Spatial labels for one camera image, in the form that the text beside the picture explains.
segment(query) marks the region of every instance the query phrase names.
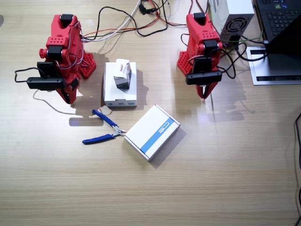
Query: black cable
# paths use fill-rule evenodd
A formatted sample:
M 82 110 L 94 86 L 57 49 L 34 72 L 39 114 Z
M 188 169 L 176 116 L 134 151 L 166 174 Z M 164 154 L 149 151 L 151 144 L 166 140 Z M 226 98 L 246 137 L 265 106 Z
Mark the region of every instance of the black cable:
M 247 48 L 247 45 L 246 45 L 244 42 L 239 43 L 238 45 L 236 45 L 236 46 L 235 46 L 233 49 L 231 49 L 228 53 L 233 52 L 233 51 L 236 50 L 240 45 L 245 45 L 245 49 L 244 49 L 244 51 L 243 51 L 242 54 L 241 54 L 241 55 L 243 55 L 243 54 L 246 52 L 246 48 Z M 240 56 L 238 56 L 238 57 L 233 61 L 233 63 L 235 63 L 236 61 L 238 61 L 238 59 L 240 59 Z M 232 67 L 232 64 L 226 69 L 226 71 L 228 71 L 231 67 Z
M 166 27 L 165 27 L 164 29 L 154 31 L 154 32 L 151 32 L 151 33 L 149 33 L 149 34 L 141 34 L 141 33 L 139 32 L 139 29 L 138 29 L 138 25 L 137 25 L 137 23 L 136 23 L 136 20 L 135 20 L 130 14 L 128 14 L 127 12 L 125 12 L 125 11 L 123 11 L 123 10 L 121 10 L 121 9 L 113 8 L 113 7 L 110 7 L 110 6 L 105 6 L 105 7 L 102 7 L 101 10 L 100 10 L 99 13 L 98 13 L 97 32 L 96 32 L 95 36 L 94 36 L 92 39 L 89 39 L 89 38 L 87 38 L 87 37 L 85 37 L 85 39 L 86 39 L 86 40 L 95 40 L 95 39 L 96 39 L 97 34 L 98 34 L 98 29 L 99 29 L 100 13 L 101 13 L 105 8 L 110 8 L 110 9 L 116 10 L 116 11 L 118 11 L 118 12 L 122 12 L 122 13 L 126 14 L 127 16 L 129 16 L 129 17 L 133 20 L 133 22 L 134 22 L 135 30 L 136 30 L 137 33 L 138 33 L 139 35 L 141 35 L 142 37 L 147 37 L 147 36 L 150 36 L 150 35 L 152 35 L 152 34 L 155 34 L 155 33 L 158 33 L 158 32 L 165 31 L 165 30 L 167 30 L 167 28 L 168 28 L 168 23 L 167 23 L 167 18 L 166 18 L 166 13 L 165 13 L 165 7 L 164 7 L 164 4 L 163 4 L 164 2 L 163 2 L 163 0 L 161 0 L 161 1 L 162 1 L 162 6 L 163 6 L 164 18 L 165 18 L 165 21 L 166 21 Z
M 264 44 L 263 41 L 254 41 L 254 40 L 250 40 L 250 39 L 248 39 L 247 37 L 245 37 L 244 35 L 242 35 L 241 37 L 244 38 L 245 40 L 248 40 L 248 41 L 253 42 L 253 43 L 256 43 L 256 44 Z
M 301 140 L 300 140 L 300 131 L 299 131 L 299 126 L 298 126 L 298 121 L 300 118 L 301 118 L 301 114 L 299 114 L 299 116 L 295 120 L 295 126 L 296 126 L 296 130 L 297 130 L 297 138 L 298 138 L 298 144 L 299 144 L 299 168 L 301 170 Z M 301 187 L 299 189 L 298 199 L 299 199 L 299 204 L 301 206 Z M 300 222 L 301 222 L 301 216 L 299 216 L 299 219 L 297 220 L 295 226 L 298 226 Z
M 201 7 L 201 5 L 200 5 L 200 3 L 198 2 L 198 0 L 196 0 L 196 2 L 197 2 L 197 5 L 198 5 L 199 10 L 201 10 L 201 12 L 204 13 L 203 8 Z
M 150 13 L 153 13 L 153 12 L 156 12 L 157 10 L 159 10 L 160 8 L 162 8 L 164 6 L 164 4 L 166 4 L 166 2 L 168 2 L 168 0 L 165 0 L 165 2 L 162 4 L 162 6 L 159 7 L 159 5 L 156 3 L 157 5 L 157 8 L 145 8 L 143 3 L 145 1 L 148 1 L 148 0 L 141 0 L 140 1 L 140 5 L 139 5 L 139 10 L 140 12 L 145 15 L 145 14 L 150 14 Z
M 119 31 L 119 32 L 116 32 L 116 33 L 126 33 L 126 32 L 132 32 L 132 31 L 144 29 L 144 28 L 148 27 L 151 23 L 154 23 L 154 22 L 156 22 L 156 19 L 153 20 L 152 22 L 148 23 L 148 24 L 145 25 L 145 26 L 138 27 L 138 28 L 133 28 L 133 29 L 129 29 L 129 30 L 124 30 L 124 31 Z M 105 37 L 105 36 L 110 35 L 110 34 L 112 34 L 112 33 L 113 33 L 113 32 L 109 32 L 109 33 L 106 33 L 106 34 L 103 34 L 103 35 L 97 35 L 97 37 L 98 37 L 98 38 L 100 38 L 100 37 Z M 94 37 L 94 35 L 93 35 L 93 36 L 85 36 L 84 38 L 87 38 L 87 39 L 88 39 L 88 38 L 93 38 L 93 37 Z
M 224 53 L 227 55 L 227 57 L 230 59 L 230 61 L 231 61 L 231 65 L 230 65 L 230 67 L 229 67 L 227 70 L 224 69 L 224 68 L 222 68 L 222 67 L 219 67 L 219 66 L 217 66 L 217 67 L 223 69 L 222 73 L 226 73 L 227 76 L 228 76 L 229 78 L 235 79 L 235 78 L 236 78 L 236 69 L 235 69 L 234 61 L 233 61 L 232 57 L 230 56 L 230 54 L 229 54 L 226 50 L 220 49 L 220 48 L 215 48 L 215 49 L 211 50 L 211 51 L 209 52 L 207 58 L 206 58 L 206 61 L 208 60 L 208 58 L 210 57 L 210 55 L 211 55 L 213 52 L 215 52 L 215 51 L 222 51 L 222 52 L 224 52 Z M 228 73 L 228 70 L 229 70 L 231 67 L 233 68 L 233 72 L 234 72 L 233 77 L 231 77 L 231 76 L 229 75 L 229 73 Z
M 299 219 L 298 219 L 298 221 L 296 222 L 295 226 L 298 226 L 300 222 L 301 222 L 301 216 L 299 217 Z
M 188 45 L 183 41 L 183 35 L 189 35 L 189 34 L 181 34 L 181 41 L 183 42 L 183 44 L 184 44 L 185 46 L 188 46 Z
M 248 62 L 254 62 L 254 61 L 262 60 L 262 59 L 265 59 L 265 58 L 269 55 L 268 53 L 265 53 L 265 54 L 264 54 L 262 57 L 260 57 L 260 58 L 257 58 L 257 59 L 248 59 L 248 58 L 245 58 L 245 57 L 243 56 L 243 54 L 241 54 L 241 53 L 239 52 L 239 49 L 238 49 L 238 48 L 236 48 L 235 50 L 236 50 L 236 52 L 237 52 L 239 58 L 241 58 L 241 59 L 243 59 L 243 60 L 245 60 L 245 61 L 248 61 Z
M 301 114 L 299 114 L 298 118 L 295 121 L 295 126 L 297 130 L 297 138 L 298 138 L 298 144 L 299 144 L 299 168 L 301 170 L 301 140 L 300 140 L 300 132 L 299 132 L 299 126 L 298 126 L 298 121 L 301 118 Z
M 208 10 L 209 10 L 209 0 L 207 1 L 207 7 L 206 7 L 206 11 L 205 11 L 205 13 L 207 13 L 207 12 L 208 12 Z
M 159 5 L 154 1 L 154 0 L 150 0 L 152 3 L 154 3 L 154 5 L 156 5 L 157 7 L 159 7 Z M 159 17 L 162 19 L 162 20 L 164 20 L 162 17 L 161 17 L 161 11 L 160 11 L 160 9 L 159 9 L 159 12 L 158 12 L 158 14 L 159 14 Z M 173 27 L 178 27 L 178 26 L 187 26 L 187 24 L 172 24 L 172 23 L 170 23 L 170 22 L 168 22 L 168 21 L 166 21 L 165 20 L 165 22 L 168 24 L 168 25 L 170 25 L 170 26 L 173 26 Z
M 44 74 L 44 72 L 41 69 L 39 69 L 37 67 L 30 67 L 30 68 L 26 68 L 26 69 L 16 70 L 15 71 L 15 82 L 17 82 L 17 83 L 27 82 L 27 81 L 17 81 L 17 75 L 18 75 L 17 72 L 25 72 L 25 71 L 29 71 L 29 70 L 32 70 L 32 69 L 38 70 L 39 72 L 41 72 L 44 75 L 44 77 L 46 77 L 46 75 Z

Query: wooden table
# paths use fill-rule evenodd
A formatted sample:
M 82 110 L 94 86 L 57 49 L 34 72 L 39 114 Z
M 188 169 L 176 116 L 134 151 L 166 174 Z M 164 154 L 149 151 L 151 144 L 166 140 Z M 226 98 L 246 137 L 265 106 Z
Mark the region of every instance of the wooden table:
M 170 21 L 184 23 L 189 0 L 169 0 Z M 206 8 L 206 0 L 201 0 Z M 1 226 L 283 226 L 294 225 L 295 168 L 300 175 L 293 122 L 301 112 L 299 85 L 253 86 L 248 63 L 224 76 L 206 101 L 176 68 L 186 28 L 169 27 L 147 38 L 135 32 L 85 45 L 97 69 L 81 80 L 67 105 L 56 92 L 14 82 L 14 71 L 41 61 L 55 14 L 76 15 L 84 33 L 96 29 L 98 11 L 132 12 L 135 0 L 1 0 L 0 225 Z M 194 4 L 193 12 L 198 12 Z M 101 14 L 101 29 L 125 16 Z M 139 26 L 152 20 L 136 13 Z M 164 28 L 162 22 L 141 30 Z M 260 34 L 252 20 L 247 37 Z M 102 103 L 105 62 L 137 62 L 138 106 L 111 111 Z M 229 65 L 223 58 L 221 65 Z M 20 73 L 19 79 L 38 76 Z M 181 129 L 151 163 L 123 138 L 85 146 L 83 139 L 111 128 L 92 117 L 108 114 L 130 129 L 154 104 Z

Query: red robot arm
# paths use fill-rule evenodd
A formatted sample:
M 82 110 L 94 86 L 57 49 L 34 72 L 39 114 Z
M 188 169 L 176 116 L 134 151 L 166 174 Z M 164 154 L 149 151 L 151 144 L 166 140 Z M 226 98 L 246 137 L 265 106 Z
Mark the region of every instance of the red robot arm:
M 189 14 L 186 21 L 189 42 L 187 51 L 180 52 L 177 66 L 186 76 L 186 83 L 195 84 L 198 95 L 206 99 L 222 79 L 222 73 L 217 69 L 222 43 L 208 15 Z
M 68 104 L 76 99 L 80 75 L 88 79 L 96 68 L 92 53 L 86 53 L 83 49 L 80 30 L 81 25 L 75 15 L 55 15 L 47 48 L 39 52 L 40 57 L 46 60 L 38 63 L 38 68 L 53 77 L 53 74 L 49 74 L 49 67 L 56 67 L 52 71 L 56 71 L 57 76 L 63 79 L 63 86 L 55 90 Z

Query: metal pliers jaw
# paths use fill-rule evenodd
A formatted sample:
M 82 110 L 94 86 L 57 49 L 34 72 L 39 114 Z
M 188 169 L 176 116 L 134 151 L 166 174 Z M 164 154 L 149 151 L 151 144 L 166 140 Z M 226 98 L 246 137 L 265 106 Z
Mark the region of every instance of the metal pliers jaw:
M 119 135 L 125 136 L 126 131 L 123 129 L 120 129 L 119 126 L 116 123 L 114 123 L 111 119 L 109 119 L 107 116 L 98 112 L 97 110 L 93 110 L 92 112 L 94 114 L 96 114 L 98 117 L 100 117 L 101 119 L 103 119 L 104 121 L 106 121 L 110 126 L 112 126 L 113 129 L 115 130 L 115 132 L 112 134 L 103 135 L 101 137 L 95 137 L 92 139 L 83 140 L 83 144 L 90 145 L 90 144 L 95 144 L 95 143 L 99 143 L 102 141 L 114 139 L 116 136 L 119 136 Z

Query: laptop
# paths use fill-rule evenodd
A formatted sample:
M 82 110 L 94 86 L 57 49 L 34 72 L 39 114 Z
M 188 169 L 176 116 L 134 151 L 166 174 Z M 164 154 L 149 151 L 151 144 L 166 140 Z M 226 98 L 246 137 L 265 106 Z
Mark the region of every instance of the laptop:
M 301 0 L 256 0 L 265 46 L 248 47 L 254 85 L 301 84 Z
M 301 0 L 256 0 L 266 40 L 271 43 L 301 14 Z

